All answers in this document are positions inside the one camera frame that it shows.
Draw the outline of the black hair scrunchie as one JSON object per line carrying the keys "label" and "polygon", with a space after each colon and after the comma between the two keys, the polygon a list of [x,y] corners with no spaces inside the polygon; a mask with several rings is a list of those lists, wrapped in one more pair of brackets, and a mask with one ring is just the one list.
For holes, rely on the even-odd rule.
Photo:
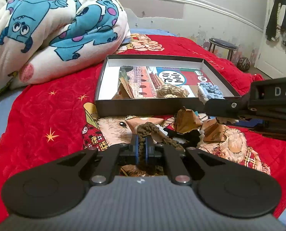
{"label": "black hair scrunchie", "polygon": [[178,143],[179,146],[182,146],[183,149],[186,148],[196,148],[201,141],[201,133],[198,129],[194,129],[190,132],[181,134],[175,130],[164,128],[164,131],[167,132],[167,136]]}

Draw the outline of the brown triangular snack packet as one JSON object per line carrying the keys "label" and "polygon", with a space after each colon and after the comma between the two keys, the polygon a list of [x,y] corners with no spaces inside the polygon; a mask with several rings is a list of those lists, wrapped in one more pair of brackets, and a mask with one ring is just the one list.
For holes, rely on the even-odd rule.
{"label": "brown triangular snack packet", "polygon": [[126,123],[133,134],[138,136],[139,144],[145,142],[146,137],[151,136],[153,142],[162,143],[167,140],[167,132],[161,130],[162,118],[134,117],[126,119]]}
{"label": "brown triangular snack packet", "polygon": [[179,134],[186,134],[200,129],[202,122],[193,110],[183,107],[175,115],[174,129]]}
{"label": "brown triangular snack packet", "polygon": [[127,99],[134,99],[134,98],[135,97],[134,97],[132,88],[129,85],[128,81],[125,80],[124,77],[120,77],[119,87],[112,99],[113,100],[127,100]]}
{"label": "brown triangular snack packet", "polygon": [[224,142],[227,139],[225,135],[227,126],[219,124],[216,119],[203,121],[202,130],[204,131],[204,142]]}

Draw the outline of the light blue knitted scrunchie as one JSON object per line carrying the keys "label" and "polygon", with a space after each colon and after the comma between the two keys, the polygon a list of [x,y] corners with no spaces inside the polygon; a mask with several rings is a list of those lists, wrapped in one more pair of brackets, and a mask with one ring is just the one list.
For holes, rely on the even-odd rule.
{"label": "light blue knitted scrunchie", "polygon": [[210,99],[224,99],[224,96],[217,85],[211,82],[200,82],[198,83],[198,99],[205,104]]}

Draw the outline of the beige knitted scrunchie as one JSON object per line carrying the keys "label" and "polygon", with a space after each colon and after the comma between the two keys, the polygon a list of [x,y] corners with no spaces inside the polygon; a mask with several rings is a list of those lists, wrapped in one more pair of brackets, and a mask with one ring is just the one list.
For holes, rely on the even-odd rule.
{"label": "beige knitted scrunchie", "polygon": [[189,92],[171,84],[164,84],[156,89],[157,98],[187,98]]}

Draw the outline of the white door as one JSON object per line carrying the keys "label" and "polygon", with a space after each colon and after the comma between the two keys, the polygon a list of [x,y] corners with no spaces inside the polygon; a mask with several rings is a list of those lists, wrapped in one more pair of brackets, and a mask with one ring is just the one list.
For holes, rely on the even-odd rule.
{"label": "white door", "polygon": [[255,67],[270,78],[286,77],[286,0],[267,0]]}

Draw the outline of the striped brown ball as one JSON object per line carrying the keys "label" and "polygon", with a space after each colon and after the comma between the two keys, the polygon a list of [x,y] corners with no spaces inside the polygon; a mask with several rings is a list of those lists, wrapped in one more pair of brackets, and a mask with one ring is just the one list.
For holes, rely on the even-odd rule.
{"label": "striped brown ball", "polygon": [[251,67],[251,62],[247,57],[241,57],[236,63],[236,67],[242,72],[247,72]]}

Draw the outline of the black shallow cardboard box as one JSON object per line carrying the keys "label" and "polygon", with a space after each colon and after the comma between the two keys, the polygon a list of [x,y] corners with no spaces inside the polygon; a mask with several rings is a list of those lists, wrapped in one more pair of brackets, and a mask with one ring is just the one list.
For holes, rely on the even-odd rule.
{"label": "black shallow cardboard box", "polygon": [[109,55],[95,93],[101,117],[202,112],[199,96],[237,99],[239,93],[206,59],[168,55]]}

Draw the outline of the red bed blanket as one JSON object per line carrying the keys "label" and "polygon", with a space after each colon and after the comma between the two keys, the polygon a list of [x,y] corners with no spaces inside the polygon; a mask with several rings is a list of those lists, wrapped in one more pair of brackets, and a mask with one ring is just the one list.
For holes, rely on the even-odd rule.
{"label": "red bed blanket", "polygon": [[[122,54],[173,55],[206,59],[240,94],[246,94],[259,74],[245,74],[231,62],[218,58],[190,39],[149,35],[164,50],[139,51],[130,48]],[[103,61],[81,71],[40,85],[29,85],[16,98],[0,135],[0,222],[8,217],[1,199],[3,183],[12,175],[83,149],[82,130],[86,122],[84,103],[94,102]],[[247,144],[267,163],[271,176],[282,188],[274,216],[286,207],[286,142],[262,137],[239,128]]]}

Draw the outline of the blue round stool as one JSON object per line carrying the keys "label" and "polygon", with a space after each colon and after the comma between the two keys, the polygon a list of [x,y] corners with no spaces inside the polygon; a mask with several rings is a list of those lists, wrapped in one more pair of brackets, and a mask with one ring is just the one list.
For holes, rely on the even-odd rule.
{"label": "blue round stool", "polygon": [[209,43],[210,43],[210,45],[209,45],[208,51],[211,53],[215,52],[216,47],[228,50],[227,60],[229,60],[229,61],[232,60],[233,52],[237,50],[236,45],[229,43],[227,41],[224,41],[222,39],[210,38]]}

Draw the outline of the colourful history book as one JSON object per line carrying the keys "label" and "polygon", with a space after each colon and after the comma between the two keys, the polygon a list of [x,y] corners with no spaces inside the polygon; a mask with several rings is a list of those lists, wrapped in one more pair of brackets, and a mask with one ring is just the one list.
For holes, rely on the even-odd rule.
{"label": "colourful history book", "polygon": [[120,77],[128,81],[135,99],[157,98],[156,89],[164,84],[183,88],[189,92],[188,98],[194,98],[198,95],[198,83],[212,83],[199,68],[121,66]]}

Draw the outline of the white blue monster quilt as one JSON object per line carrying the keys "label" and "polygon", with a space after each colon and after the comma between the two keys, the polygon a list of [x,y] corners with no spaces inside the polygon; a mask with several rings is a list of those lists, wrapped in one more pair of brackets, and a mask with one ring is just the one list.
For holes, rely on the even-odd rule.
{"label": "white blue monster quilt", "polygon": [[118,0],[0,0],[0,94],[97,64],[129,39]]}

